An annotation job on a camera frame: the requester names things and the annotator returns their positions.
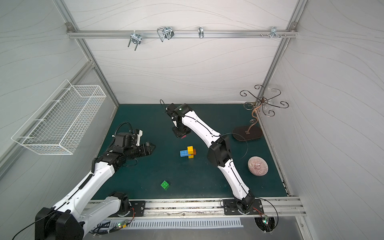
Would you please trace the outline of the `blue 2x4 lego brick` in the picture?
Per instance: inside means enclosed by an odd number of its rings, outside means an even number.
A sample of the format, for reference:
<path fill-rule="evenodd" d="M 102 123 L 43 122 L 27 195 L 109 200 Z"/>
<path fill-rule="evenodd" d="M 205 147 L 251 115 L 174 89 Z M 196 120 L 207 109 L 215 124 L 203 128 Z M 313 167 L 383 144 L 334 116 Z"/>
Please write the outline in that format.
<path fill-rule="evenodd" d="M 190 154 L 188 152 L 188 150 L 182 150 L 180 151 L 180 157 L 183 158 L 183 157 L 188 157 Z"/>

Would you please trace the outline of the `green 2x2 lego brick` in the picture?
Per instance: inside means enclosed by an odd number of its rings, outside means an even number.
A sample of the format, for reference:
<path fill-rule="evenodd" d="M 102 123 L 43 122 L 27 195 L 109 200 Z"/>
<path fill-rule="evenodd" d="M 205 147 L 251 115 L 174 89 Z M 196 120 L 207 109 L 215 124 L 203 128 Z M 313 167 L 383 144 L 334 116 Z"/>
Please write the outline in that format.
<path fill-rule="evenodd" d="M 166 191 L 166 190 L 169 189 L 170 184 L 169 184 L 167 181 L 163 181 L 163 182 L 161 183 L 161 187 Z"/>

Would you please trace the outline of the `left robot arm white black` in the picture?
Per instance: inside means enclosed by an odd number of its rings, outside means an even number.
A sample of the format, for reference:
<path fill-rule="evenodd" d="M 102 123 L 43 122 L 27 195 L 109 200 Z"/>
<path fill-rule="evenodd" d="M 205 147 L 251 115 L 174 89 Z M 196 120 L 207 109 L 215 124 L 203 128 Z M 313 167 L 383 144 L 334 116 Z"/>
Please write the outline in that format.
<path fill-rule="evenodd" d="M 92 161 L 89 174 L 64 198 L 51 208 L 42 208 L 32 223 L 36 240 L 81 240 L 97 224 L 111 215 L 125 217 L 134 208 L 124 193 L 114 192 L 101 203 L 85 211 L 85 207 L 103 184 L 127 160 L 149 156 L 156 146 L 149 142 L 139 146 L 110 146 Z"/>

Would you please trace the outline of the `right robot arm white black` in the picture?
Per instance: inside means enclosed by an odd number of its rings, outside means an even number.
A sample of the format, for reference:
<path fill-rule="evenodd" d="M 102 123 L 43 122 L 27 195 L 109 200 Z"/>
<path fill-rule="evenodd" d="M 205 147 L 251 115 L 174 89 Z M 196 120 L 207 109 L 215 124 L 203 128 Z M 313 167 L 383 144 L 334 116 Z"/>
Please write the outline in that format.
<path fill-rule="evenodd" d="M 203 140 L 208 148 L 207 159 L 222 172 L 229 183 L 239 213 L 249 214 L 257 197 L 254 196 L 236 169 L 230 150 L 229 137 L 212 129 L 185 104 L 179 107 L 169 105 L 166 107 L 166 113 L 175 125 L 173 131 L 178 138 L 194 132 Z"/>

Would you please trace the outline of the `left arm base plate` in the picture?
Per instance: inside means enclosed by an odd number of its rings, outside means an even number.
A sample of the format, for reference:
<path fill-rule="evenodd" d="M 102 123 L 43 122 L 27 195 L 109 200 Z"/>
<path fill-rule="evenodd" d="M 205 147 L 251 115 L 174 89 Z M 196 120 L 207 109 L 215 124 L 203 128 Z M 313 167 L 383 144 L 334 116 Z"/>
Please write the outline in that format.
<path fill-rule="evenodd" d="M 145 211 L 146 202 L 145 201 L 131 201 L 130 200 L 130 210 L 125 214 L 115 213 L 111 215 L 112 218 L 132 218 L 135 217 L 143 217 Z"/>

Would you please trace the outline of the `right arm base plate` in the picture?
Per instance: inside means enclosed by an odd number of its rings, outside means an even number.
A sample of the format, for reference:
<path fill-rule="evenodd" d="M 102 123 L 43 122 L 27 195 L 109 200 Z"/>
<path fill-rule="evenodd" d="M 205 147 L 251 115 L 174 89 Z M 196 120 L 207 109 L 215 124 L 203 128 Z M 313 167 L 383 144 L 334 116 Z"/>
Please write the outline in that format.
<path fill-rule="evenodd" d="M 262 202 L 260 199 L 255 199 L 255 201 L 253 202 L 251 208 L 250 208 L 250 211 L 249 213 L 241 213 L 237 204 L 236 204 L 236 201 L 234 199 L 223 199 L 220 201 L 220 205 L 221 207 L 223 207 L 224 209 L 224 214 L 226 216 L 235 216 L 235 215 L 257 215 L 257 216 L 260 216 L 260 214 L 264 214 L 264 208 L 263 208 L 263 205 L 262 205 Z"/>

